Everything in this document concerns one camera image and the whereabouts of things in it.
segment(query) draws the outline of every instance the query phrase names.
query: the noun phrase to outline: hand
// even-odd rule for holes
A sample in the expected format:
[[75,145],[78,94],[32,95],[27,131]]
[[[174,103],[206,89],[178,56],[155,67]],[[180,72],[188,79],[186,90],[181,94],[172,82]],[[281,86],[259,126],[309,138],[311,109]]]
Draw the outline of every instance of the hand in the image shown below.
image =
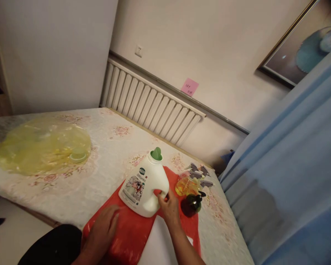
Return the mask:
[[84,245],[83,251],[103,257],[107,252],[116,231],[119,214],[114,218],[114,213],[119,209],[117,205],[111,205],[101,211],[96,219],[89,237]]
[[179,202],[172,190],[169,190],[168,199],[165,201],[160,194],[158,194],[158,203],[164,214],[165,223],[168,229],[181,228],[180,217],[179,217]]

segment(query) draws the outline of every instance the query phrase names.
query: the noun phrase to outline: red plastic bag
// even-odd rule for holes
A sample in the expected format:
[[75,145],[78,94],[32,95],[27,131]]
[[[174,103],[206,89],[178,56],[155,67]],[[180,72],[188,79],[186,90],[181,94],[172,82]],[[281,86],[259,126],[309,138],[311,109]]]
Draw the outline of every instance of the red plastic bag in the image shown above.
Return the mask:
[[[179,200],[179,214],[181,225],[188,237],[193,239],[193,246],[197,253],[201,255],[200,239],[198,232],[198,215],[194,215],[191,218],[186,217],[180,209],[180,202],[184,197],[179,197],[174,187],[178,181],[178,175],[171,171],[169,168],[164,167],[165,173],[169,180],[169,188],[171,188],[178,197]],[[132,264],[136,265],[140,260],[144,246],[151,233],[153,222],[157,215],[163,218],[163,213],[159,210],[153,217],[146,218],[138,215],[127,207],[119,198],[119,190],[122,184],[111,195],[111,197],[105,202],[105,204],[93,215],[88,223],[83,228],[81,248],[83,248],[89,232],[97,219],[99,213],[112,204],[116,204],[120,207],[118,226],[114,240],[109,248],[108,253],[103,258],[101,264]]]

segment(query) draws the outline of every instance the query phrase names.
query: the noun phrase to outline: picture frame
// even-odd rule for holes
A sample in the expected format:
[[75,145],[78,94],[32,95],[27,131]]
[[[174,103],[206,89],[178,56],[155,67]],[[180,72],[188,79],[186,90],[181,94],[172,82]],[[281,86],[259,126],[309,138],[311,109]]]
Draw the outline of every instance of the picture frame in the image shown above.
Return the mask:
[[293,89],[330,49],[331,3],[312,0],[257,70]]

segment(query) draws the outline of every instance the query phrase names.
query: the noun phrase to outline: black pants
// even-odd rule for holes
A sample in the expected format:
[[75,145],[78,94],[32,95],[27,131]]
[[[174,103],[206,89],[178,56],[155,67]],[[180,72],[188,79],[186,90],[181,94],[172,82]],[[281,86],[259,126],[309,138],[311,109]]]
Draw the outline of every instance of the black pants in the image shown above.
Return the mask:
[[80,254],[82,232],[60,225],[32,245],[18,265],[70,265]]

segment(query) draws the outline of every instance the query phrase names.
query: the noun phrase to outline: blue curtain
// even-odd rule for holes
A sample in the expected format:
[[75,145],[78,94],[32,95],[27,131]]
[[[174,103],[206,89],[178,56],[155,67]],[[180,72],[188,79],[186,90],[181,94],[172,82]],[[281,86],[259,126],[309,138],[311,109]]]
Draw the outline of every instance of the blue curtain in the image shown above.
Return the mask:
[[[219,180],[256,264],[285,264],[292,255],[277,254],[289,242],[304,248],[299,231],[331,214],[331,53],[262,117]],[[331,250],[314,254],[297,263],[319,264]]]

